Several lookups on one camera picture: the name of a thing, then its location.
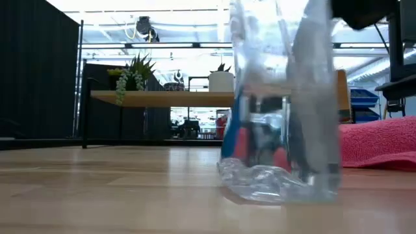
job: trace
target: red object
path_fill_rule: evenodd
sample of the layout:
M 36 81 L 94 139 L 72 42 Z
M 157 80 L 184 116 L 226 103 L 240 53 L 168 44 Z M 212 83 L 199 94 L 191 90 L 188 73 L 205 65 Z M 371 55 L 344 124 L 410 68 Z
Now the red object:
M 227 125 L 227 117 L 222 116 L 222 117 L 218 118 L 215 121 L 215 124 L 216 124 L 216 136 L 219 139 L 223 139 L 224 138 L 224 131 L 225 131 L 226 125 Z
M 343 166 L 416 172 L 416 116 L 339 126 Z M 247 134 L 241 129 L 235 155 L 245 159 Z M 274 154 L 275 166 L 290 170 L 286 151 Z

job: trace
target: black curtain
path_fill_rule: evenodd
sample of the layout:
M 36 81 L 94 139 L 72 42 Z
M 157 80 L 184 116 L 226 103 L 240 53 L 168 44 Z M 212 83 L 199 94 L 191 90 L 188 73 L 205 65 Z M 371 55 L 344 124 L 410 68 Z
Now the black curtain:
M 0 137 L 70 137 L 79 25 L 44 0 L 2 0 L 0 32 Z
M 85 64 L 84 80 L 94 78 L 91 90 L 108 90 L 109 75 L 107 70 L 122 67 L 104 64 Z M 156 78 L 148 79 L 149 91 L 161 91 L 164 88 Z M 124 107 L 120 116 L 120 108 L 98 99 L 90 99 L 88 106 L 88 138 L 118 139 L 120 118 L 122 118 L 121 139 L 124 140 L 164 140 L 170 138 L 170 108 Z M 83 135 L 83 119 L 80 119 L 79 136 Z

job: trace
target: wooden table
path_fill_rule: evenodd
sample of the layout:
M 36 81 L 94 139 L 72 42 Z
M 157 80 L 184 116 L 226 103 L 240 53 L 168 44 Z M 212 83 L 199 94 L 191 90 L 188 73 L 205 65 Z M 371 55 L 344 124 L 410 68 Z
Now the wooden table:
M 115 91 L 91 91 L 91 97 L 116 104 Z M 126 91 L 123 107 L 232 107 L 232 92 Z
M 4 234 L 414 234 L 416 176 L 344 170 L 339 202 L 249 205 L 221 188 L 218 148 L 0 153 Z

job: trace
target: white planter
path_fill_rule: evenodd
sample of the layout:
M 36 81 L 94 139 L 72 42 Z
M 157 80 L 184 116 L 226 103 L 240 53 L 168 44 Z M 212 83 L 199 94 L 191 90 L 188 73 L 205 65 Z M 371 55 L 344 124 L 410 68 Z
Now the white planter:
M 208 76 L 210 92 L 234 92 L 234 75 L 226 71 L 216 71 Z

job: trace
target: blue crate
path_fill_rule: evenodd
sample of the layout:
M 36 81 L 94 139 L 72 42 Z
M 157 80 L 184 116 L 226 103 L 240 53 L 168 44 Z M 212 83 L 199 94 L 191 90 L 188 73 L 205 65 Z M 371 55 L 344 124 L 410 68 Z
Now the blue crate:
M 352 108 L 372 108 L 376 106 L 378 96 L 364 89 L 351 89 L 351 107 Z
M 365 123 L 371 122 L 380 119 L 380 115 L 375 113 L 374 111 L 366 108 L 366 109 L 358 109 L 355 110 L 356 113 L 356 123 Z

